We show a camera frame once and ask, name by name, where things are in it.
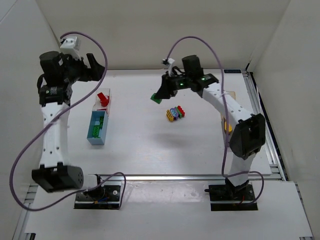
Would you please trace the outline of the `yellow purple green lego stack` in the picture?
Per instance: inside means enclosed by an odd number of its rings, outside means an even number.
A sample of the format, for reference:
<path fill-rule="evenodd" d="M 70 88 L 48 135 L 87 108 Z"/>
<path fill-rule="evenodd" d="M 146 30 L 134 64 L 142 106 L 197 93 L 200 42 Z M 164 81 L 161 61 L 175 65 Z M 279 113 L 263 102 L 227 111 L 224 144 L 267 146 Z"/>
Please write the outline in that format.
<path fill-rule="evenodd" d="M 166 111 L 166 117 L 170 122 L 174 122 L 178 119 L 184 118 L 185 114 L 185 111 L 180 105 L 172 107 Z"/>

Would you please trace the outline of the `red green top lego stack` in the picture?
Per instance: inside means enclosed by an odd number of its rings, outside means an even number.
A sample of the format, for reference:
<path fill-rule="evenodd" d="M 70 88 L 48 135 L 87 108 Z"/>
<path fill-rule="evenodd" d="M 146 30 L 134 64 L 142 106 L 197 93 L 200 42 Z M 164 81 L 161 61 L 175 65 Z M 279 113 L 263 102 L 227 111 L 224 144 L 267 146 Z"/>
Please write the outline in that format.
<path fill-rule="evenodd" d="M 156 93 L 153 93 L 150 99 L 157 104 L 160 104 L 162 102 L 162 99 L 156 98 Z"/>

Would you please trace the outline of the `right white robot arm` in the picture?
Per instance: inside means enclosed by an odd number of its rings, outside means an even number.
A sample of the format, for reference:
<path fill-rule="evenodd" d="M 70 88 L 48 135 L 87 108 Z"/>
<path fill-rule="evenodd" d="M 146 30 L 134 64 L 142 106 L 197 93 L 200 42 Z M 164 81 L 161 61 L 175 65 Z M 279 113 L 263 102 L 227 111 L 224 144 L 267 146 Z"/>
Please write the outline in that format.
<path fill-rule="evenodd" d="M 229 93 L 223 90 L 223 83 L 213 74 L 205 74 L 196 55 L 182 59 L 184 70 L 174 65 L 172 58 L 165 58 L 162 64 L 167 71 L 161 77 L 161 86 L 151 99 L 157 103 L 175 97 L 179 90 L 191 89 L 211 104 L 224 118 L 231 133 L 225 134 L 226 146 L 233 158 L 226 174 L 225 183 L 233 192 L 244 189 L 249 182 L 249 171 L 254 157 L 266 142 L 266 124 L 262 114 L 253 114 L 243 108 Z"/>

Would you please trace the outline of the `yellow round lego brick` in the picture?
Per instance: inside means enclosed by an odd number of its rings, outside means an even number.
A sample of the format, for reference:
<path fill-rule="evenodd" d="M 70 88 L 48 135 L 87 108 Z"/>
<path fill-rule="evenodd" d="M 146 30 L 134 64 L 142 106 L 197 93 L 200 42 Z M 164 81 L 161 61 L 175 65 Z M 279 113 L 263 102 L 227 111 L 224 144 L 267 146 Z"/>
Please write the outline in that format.
<path fill-rule="evenodd" d="M 230 124 L 228 124 L 226 121 L 224 121 L 224 132 L 227 134 L 232 133 L 233 128 Z"/>

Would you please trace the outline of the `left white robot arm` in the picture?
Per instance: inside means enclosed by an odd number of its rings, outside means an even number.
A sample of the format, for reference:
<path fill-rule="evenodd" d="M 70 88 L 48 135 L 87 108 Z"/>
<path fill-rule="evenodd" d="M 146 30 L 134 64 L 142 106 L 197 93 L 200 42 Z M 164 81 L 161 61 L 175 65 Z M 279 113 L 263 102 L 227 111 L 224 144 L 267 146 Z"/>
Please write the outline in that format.
<path fill-rule="evenodd" d="M 105 71 L 92 53 L 88 65 L 71 54 L 49 51 L 40 55 L 43 75 L 38 79 L 39 104 L 43 116 L 43 150 L 32 179 L 48 193 L 79 190 L 84 184 L 83 170 L 71 165 L 68 157 L 68 118 L 72 85 L 99 81 Z"/>

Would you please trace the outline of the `red lego brick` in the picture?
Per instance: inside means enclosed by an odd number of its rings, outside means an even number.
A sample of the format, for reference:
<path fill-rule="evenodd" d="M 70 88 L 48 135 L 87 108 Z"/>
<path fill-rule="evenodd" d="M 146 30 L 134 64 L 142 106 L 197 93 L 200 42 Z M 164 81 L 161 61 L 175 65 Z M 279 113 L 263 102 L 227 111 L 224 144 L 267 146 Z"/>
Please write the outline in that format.
<path fill-rule="evenodd" d="M 107 107 L 109 102 L 110 102 L 110 96 L 109 95 L 104 95 L 102 92 L 97 94 L 97 97 L 100 101 L 100 105 L 102 107 Z"/>

